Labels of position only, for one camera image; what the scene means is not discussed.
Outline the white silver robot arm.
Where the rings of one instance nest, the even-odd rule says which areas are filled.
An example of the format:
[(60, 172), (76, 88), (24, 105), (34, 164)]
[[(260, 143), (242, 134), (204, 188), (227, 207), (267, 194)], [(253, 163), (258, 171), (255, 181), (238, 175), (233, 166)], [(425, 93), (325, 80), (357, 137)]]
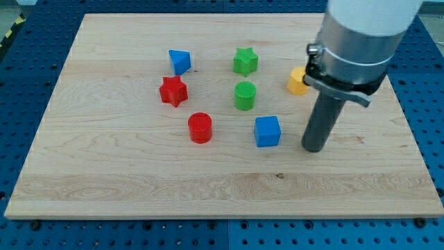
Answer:
[(307, 45), (303, 81), (333, 99), (364, 107), (422, 0), (329, 0), (320, 30)]

